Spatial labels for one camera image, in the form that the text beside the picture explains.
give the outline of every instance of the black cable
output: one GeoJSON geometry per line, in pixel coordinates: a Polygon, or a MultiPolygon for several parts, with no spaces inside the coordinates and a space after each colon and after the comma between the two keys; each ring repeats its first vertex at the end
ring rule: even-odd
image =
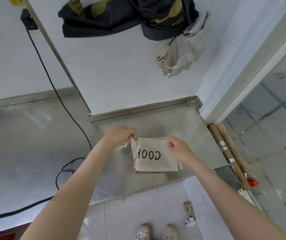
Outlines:
{"type": "MultiPolygon", "coordinates": [[[[53,85],[53,83],[52,83],[52,80],[51,80],[51,78],[50,78],[50,76],[49,76],[49,73],[47,72],[47,69],[45,68],[45,65],[44,65],[44,63],[43,63],[43,61],[42,61],[42,58],[41,58],[41,56],[40,56],[40,54],[39,54],[39,51],[37,50],[37,47],[36,47],[35,44],[34,44],[34,41],[33,41],[32,37],[31,37],[31,35],[30,35],[30,33],[29,33],[29,30],[26,29],[26,31],[27,31],[27,33],[28,33],[28,35],[29,35],[29,38],[30,38],[32,44],[33,44],[33,47],[35,48],[35,51],[37,52],[37,55],[39,56],[39,59],[40,59],[40,61],[41,61],[41,64],[42,64],[42,66],[43,66],[43,68],[44,68],[44,70],[45,70],[45,72],[46,72],[47,77],[49,78],[49,81],[50,81],[50,83],[51,83],[51,85],[52,85],[52,87],[53,87],[53,89],[54,89],[54,91],[55,91],[55,93],[56,93],[58,99],[60,100],[60,102],[61,102],[63,108],[64,108],[65,111],[69,114],[69,116],[70,116],[71,119],[74,121],[74,123],[75,123],[75,124],[80,128],[80,130],[83,132],[83,134],[84,134],[84,136],[86,137],[86,140],[87,140],[87,142],[89,143],[90,148],[91,148],[91,150],[92,150],[92,145],[91,145],[91,143],[90,143],[90,141],[89,141],[89,138],[86,136],[84,130],[83,130],[83,129],[81,128],[81,126],[75,121],[75,119],[72,117],[72,115],[70,114],[70,112],[67,110],[67,108],[66,108],[65,105],[63,104],[63,102],[62,102],[62,100],[61,100],[61,98],[60,98],[60,96],[59,96],[57,90],[55,89],[55,87],[54,87],[54,85],[53,85]]],[[[64,169],[64,168],[65,168],[66,166],[68,166],[69,164],[73,163],[74,161],[78,160],[78,159],[83,159],[83,160],[85,160],[84,157],[75,158],[75,159],[73,159],[72,161],[70,161],[69,163],[65,164],[65,165],[62,167],[61,172],[59,172],[59,173],[57,174],[57,176],[56,176],[56,178],[55,178],[55,186],[56,186],[56,188],[57,188],[58,190],[59,190],[59,186],[58,186],[58,184],[57,184],[57,180],[58,180],[59,175],[60,175],[61,173],[63,173],[63,172],[72,172],[72,174],[74,174],[74,172],[75,172],[76,170],[71,169],[71,168],[69,168],[69,169],[64,169]]],[[[46,198],[46,199],[43,199],[43,200],[40,200],[40,201],[38,201],[38,202],[35,202],[35,203],[31,204],[31,205],[25,206],[25,207],[23,207],[23,208],[21,208],[21,209],[14,210],[14,211],[10,211],[10,212],[6,212],[6,213],[2,213],[2,214],[0,214],[0,218],[4,218],[4,217],[16,215],[16,214],[18,214],[18,213],[21,213],[21,212],[23,212],[23,211],[25,211],[25,210],[28,210],[28,209],[34,207],[34,206],[37,206],[37,205],[39,205],[39,204],[41,204],[41,203],[43,203],[43,202],[47,202],[47,201],[51,200],[52,198],[53,198],[53,196],[51,196],[51,197],[49,197],[49,198],[46,198]]]]}
{"type": "Polygon", "coordinates": [[[53,85],[53,83],[52,83],[52,80],[51,80],[51,78],[50,78],[50,76],[49,76],[49,73],[47,72],[47,69],[45,68],[45,65],[44,65],[44,63],[43,63],[43,61],[42,61],[42,58],[41,58],[40,54],[39,54],[39,51],[37,50],[37,47],[35,46],[34,41],[33,41],[32,37],[31,37],[31,35],[30,35],[29,30],[26,29],[26,32],[28,32],[28,35],[29,35],[29,38],[30,38],[30,40],[31,40],[31,42],[32,42],[32,44],[33,44],[33,47],[35,48],[35,51],[37,52],[37,56],[39,56],[39,59],[40,59],[40,61],[41,61],[41,63],[42,63],[42,66],[43,66],[45,72],[46,72],[46,75],[47,75],[47,77],[49,78],[49,81],[50,81],[50,83],[51,83],[51,85],[52,85],[52,87],[53,87],[53,89],[54,89],[54,91],[55,91],[55,93],[56,93],[58,99],[60,100],[60,102],[61,102],[63,108],[64,108],[65,111],[69,114],[69,116],[70,116],[71,119],[74,121],[74,123],[75,123],[75,124],[80,128],[80,130],[83,132],[83,134],[84,134],[84,136],[86,137],[86,140],[87,140],[87,142],[89,143],[90,148],[91,148],[91,150],[92,150],[92,145],[91,145],[91,143],[90,143],[90,141],[89,141],[89,138],[86,136],[84,130],[83,130],[83,129],[81,128],[81,126],[75,121],[75,119],[72,117],[72,115],[70,114],[70,112],[67,110],[67,108],[65,107],[64,103],[62,102],[62,100],[61,100],[61,98],[60,98],[60,96],[59,96],[57,90],[55,89],[55,87],[54,87],[54,85],[53,85]]]}

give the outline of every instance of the yellow sticker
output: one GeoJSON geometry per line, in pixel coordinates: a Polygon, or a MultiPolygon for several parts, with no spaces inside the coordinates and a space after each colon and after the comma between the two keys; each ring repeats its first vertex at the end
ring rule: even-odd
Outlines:
{"type": "Polygon", "coordinates": [[[9,0],[13,6],[25,6],[23,0],[9,0]]]}

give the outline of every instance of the hand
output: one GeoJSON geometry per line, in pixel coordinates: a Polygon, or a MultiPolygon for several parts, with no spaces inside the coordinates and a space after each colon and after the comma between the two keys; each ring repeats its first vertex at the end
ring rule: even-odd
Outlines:
{"type": "Polygon", "coordinates": [[[192,161],[200,160],[183,140],[172,136],[168,139],[166,146],[169,148],[173,157],[187,166],[190,166],[192,161]]]}
{"type": "Polygon", "coordinates": [[[109,150],[109,153],[113,153],[118,145],[123,143],[126,139],[135,138],[136,128],[127,127],[124,125],[117,125],[112,128],[102,138],[102,141],[109,150]]]}

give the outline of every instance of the forearm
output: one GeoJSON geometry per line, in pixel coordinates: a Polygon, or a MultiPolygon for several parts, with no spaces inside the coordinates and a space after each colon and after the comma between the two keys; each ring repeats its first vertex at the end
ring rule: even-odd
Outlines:
{"type": "Polygon", "coordinates": [[[189,167],[211,198],[235,239],[286,239],[286,233],[195,157],[189,167]]]}
{"type": "Polygon", "coordinates": [[[31,223],[22,240],[77,238],[108,156],[103,146],[100,141],[93,148],[77,171],[31,223]]]}

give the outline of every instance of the person's left hand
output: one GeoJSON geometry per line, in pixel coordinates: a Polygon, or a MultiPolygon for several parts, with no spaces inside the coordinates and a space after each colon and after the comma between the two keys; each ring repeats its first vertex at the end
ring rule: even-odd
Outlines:
{"type": "Polygon", "coordinates": [[[112,128],[102,138],[104,145],[107,147],[110,153],[113,153],[118,145],[124,142],[126,139],[135,138],[136,128],[127,127],[124,125],[117,125],[112,128]]]}

